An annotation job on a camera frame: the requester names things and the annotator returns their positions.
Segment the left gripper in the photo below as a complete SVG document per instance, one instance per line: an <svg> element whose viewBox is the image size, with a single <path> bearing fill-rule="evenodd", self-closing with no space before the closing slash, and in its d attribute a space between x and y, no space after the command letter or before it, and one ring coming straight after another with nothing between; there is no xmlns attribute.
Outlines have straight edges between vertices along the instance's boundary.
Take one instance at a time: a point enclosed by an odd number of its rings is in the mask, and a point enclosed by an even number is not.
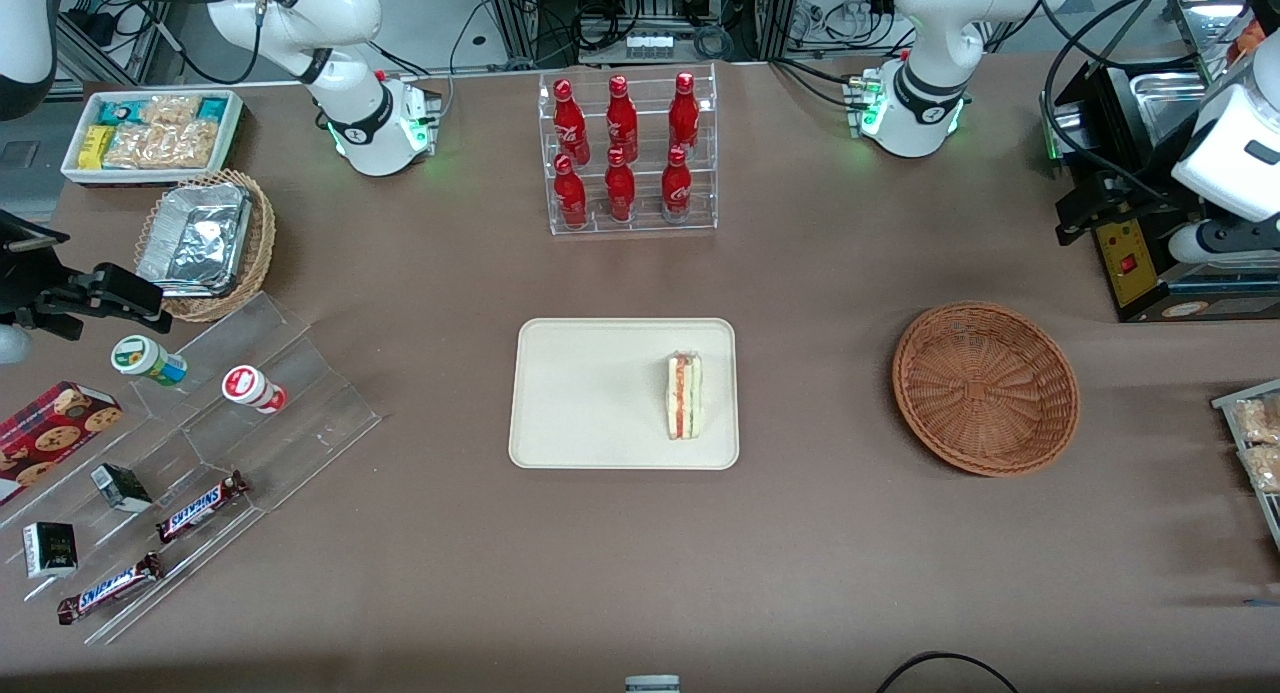
<svg viewBox="0 0 1280 693"><path fill-rule="evenodd" d="M1158 245L1178 263L1277 259L1276 173L1211 182L1204 191L1172 178L1149 182L1147 187L1143 190L1116 174L1080 178L1059 200L1059 245L1073 245L1114 222L1123 200L1139 216L1156 219Z"/></svg>

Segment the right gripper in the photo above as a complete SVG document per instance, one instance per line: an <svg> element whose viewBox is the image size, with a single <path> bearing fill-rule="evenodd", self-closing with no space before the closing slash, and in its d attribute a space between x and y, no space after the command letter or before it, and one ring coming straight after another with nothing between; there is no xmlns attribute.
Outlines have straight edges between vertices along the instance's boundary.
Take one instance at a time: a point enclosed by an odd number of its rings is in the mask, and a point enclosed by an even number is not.
<svg viewBox="0 0 1280 693"><path fill-rule="evenodd" d="M1 363L29 356L32 330L79 339L83 322L73 316L90 304L79 272L61 264L55 247L70 237L60 231L1 211ZM163 289L113 263L92 273L93 310L102 318L133 322L159 334L172 330Z"/></svg>

